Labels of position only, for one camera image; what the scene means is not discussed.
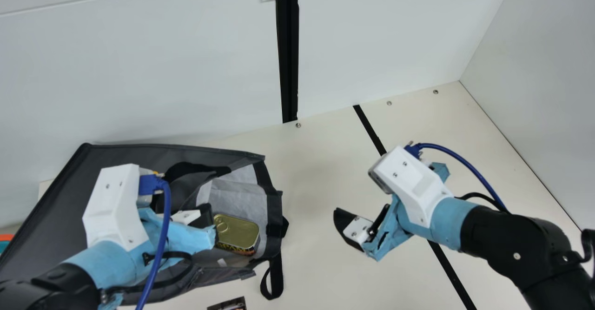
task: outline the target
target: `white floor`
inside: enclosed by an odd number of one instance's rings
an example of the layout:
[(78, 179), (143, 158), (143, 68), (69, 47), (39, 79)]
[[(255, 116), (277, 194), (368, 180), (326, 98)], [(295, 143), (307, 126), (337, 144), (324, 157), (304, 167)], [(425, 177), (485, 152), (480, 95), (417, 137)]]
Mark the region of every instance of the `white floor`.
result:
[[(580, 230), (461, 84), (366, 103), (362, 109), (387, 150), (410, 140), (450, 147), (483, 173), (511, 212), (556, 223), (574, 250), (582, 251)], [(389, 202), (368, 178), (379, 155), (355, 111), (346, 108), (299, 122), (300, 128), (288, 123), (208, 143), (200, 143), (198, 136), (160, 141), (266, 156), (275, 187), (284, 191), (284, 215), (290, 222), (283, 242), (282, 297), (267, 301), (260, 295), (267, 266), (262, 264), (255, 278), (195, 289), (146, 308), (200, 310), (244, 296), (250, 310), (464, 309), (422, 238), (411, 238), (376, 263), (345, 244), (335, 230), (337, 206), (374, 219)], [(432, 151), (424, 156), (448, 164), (452, 176), (446, 184), (455, 194), (484, 191), (453, 159)], [(478, 309), (528, 309), (514, 285), (485, 261), (444, 252)]]

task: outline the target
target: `black bag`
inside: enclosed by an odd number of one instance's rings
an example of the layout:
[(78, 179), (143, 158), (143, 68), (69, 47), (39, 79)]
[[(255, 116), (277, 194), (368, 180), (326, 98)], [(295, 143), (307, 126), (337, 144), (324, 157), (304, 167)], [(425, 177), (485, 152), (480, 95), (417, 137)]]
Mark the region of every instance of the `black bag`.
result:
[[(272, 186), (264, 156), (183, 145), (81, 145), (0, 256), (0, 281), (29, 280), (87, 248), (82, 216), (99, 171), (121, 164), (165, 172), (172, 189), (172, 213), (209, 203), (213, 213), (259, 225), (255, 255), (221, 249), (197, 253), (159, 272), (149, 302), (255, 276), (253, 268), (265, 261), (270, 267), (262, 278), (262, 295), (275, 299), (283, 293), (281, 239), (289, 223), (283, 217), (282, 193)], [(162, 204), (157, 197), (152, 207), (161, 212)], [(220, 266), (219, 259), (227, 266)], [(269, 274), (271, 291), (266, 286)], [(123, 304), (136, 304), (140, 294), (125, 293)]]

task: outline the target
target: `can label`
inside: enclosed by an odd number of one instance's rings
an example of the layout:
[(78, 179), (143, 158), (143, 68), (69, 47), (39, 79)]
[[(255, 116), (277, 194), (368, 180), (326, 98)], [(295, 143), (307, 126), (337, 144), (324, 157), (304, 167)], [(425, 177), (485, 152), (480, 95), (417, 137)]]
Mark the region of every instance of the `can label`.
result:
[(214, 216), (214, 222), (219, 237), (216, 247), (247, 257), (255, 255), (260, 241), (256, 223), (222, 213)]

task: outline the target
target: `bag strap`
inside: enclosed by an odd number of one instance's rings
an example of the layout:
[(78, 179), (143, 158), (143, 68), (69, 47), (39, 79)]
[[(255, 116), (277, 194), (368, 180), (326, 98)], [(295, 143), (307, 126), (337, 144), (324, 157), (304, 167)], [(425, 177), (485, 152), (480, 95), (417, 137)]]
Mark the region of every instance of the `bag strap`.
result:
[[(579, 257), (579, 263), (588, 263), (593, 257), (595, 251), (595, 230), (584, 229), (581, 233), (582, 248), (585, 251), (585, 257)], [(593, 267), (593, 277), (591, 278), (591, 285), (588, 287), (589, 296), (591, 296), (591, 303), (595, 306), (595, 265)]]
[[(173, 181), (177, 180), (178, 178), (183, 177), (184, 175), (192, 174), (192, 173), (204, 173), (204, 172), (214, 172), (215, 173), (215, 174), (212, 174), (206, 178), (206, 181), (211, 181), (211, 179), (218, 178), (225, 174), (231, 173), (231, 168), (229, 168), (227, 166), (206, 166), (203, 164), (192, 164), (191, 162), (183, 161), (183, 162), (178, 162), (177, 164), (174, 164), (173, 166), (171, 166), (165, 172), (163, 179), (165, 181), (167, 181), (168, 183), (172, 183)], [(182, 202), (182, 204), (179, 206), (180, 209), (187, 209), (186, 204), (189, 202), (190, 199), (191, 198), (187, 198), (184, 202)], [(154, 199), (150, 204), (151, 209), (153, 209), (153, 211), (155, 211), (155, 212), (158, 212), (160, 209), (158, 209), (157, 204), (161, 203), (161, 202), (162, 202), (161, 199)]]
[(163, 179), (169, 183), (172, 183), (174, 180), (191, 173), (201, 173), (201, 172), (215, 172), (217, 177), (221, 177), (225, 174), (231, 173), (231, 168), (227, 166), (206, 166), (203, 164), (192, 164), (191, 162), (178, 162), (170, 167), (169, 170), (165, 172), (165, 176)]
[[(283, 226), (280, 228), (277, 227), (276, 229), (279, 231), (280, 238), (285, 237), (287, 233), (287, 228), (289, 227), (289, 221), (283, 217)], [(267, 227), (267, 233), (271, 231), (270, 227)], [(269, 267), (264, 273), (261, 281), (261, 294), (268, 299), (269, 301), (272, 299), (276, 299), (283, 294), (284, 289), (284, 282), (283, 282), (283, 261), (281, 261), (281, 250), (279, 253), (268, 260)], [(266, 286), (266, 278), (271, 275), (271, 291), (268, 291), (268, 287)]]
[[(148, 263), (150, 263), (154, 258), (155, 258), (154, 255), (150, 255), (149, 253), (143, 253), (143, 260), (145, 261), (145, 266), (147, 266)], [(185, 260), (190, 261), (191, 263), (193, 262), (192, 255), (190, 255), (189, 253), (185, 253), (184, 251), (166, 251), (163, 253), (163, 256), (161, 259), (173, 259), (173, 258), (185, 259)], [(168, 280), (155, 282), (153, 284), (153, 290), (168, 287), (169, 285), (180, 282), (180, 280), (185, 278), (191, 272), (192, 268), (193, 268), (192, 264), (189, 264), (180, 274), (178, 274)], [(135, 285), (133, 287), (125, 287), (125, 286), (110, 287), (110, 288), (104, 290), (103, 292), (110, 296), (110, 295), (117, 294), (117, 293), (126, 293), (126, 294), (140, 293), (144, 289), (145, 289), (145, 285), (141, 284), (141, 285)]]

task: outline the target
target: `black cable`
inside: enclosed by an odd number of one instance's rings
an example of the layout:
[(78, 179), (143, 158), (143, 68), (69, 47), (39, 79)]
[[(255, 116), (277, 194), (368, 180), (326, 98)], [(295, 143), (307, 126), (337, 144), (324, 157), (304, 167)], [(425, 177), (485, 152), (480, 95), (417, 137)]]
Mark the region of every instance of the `black cable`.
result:
[(469, 198), (483, 198), (484, 200), (486, 200), (487, 202), (489, 202), (490, 204), (492, 204), (495, 208), (497, 208), (499, 211), (505, 212), (505, 213), (510, 213), (505, 207), (501, 206), (500, 204), (498, 204), (498, 202), (496, 202), (496, 200), (494, 200), (493, 198), (484, 195), (482, 193), (468, 193), (468, 194), (464, 194), (463, 196), (459, 197), (459, 200), (468, 200)]
[[(585, 251), (585, 257), (580, 259), (580, 263), (588, 263), (593, 257), (595, 251), (595, 230), (584, 229), (581, 234), (582, 248)], [(593, 265), (593, 278), (591, 279), (591, 287), (589, 288), (589, 296), (591, 302), (595, 306), (595, 265)]]

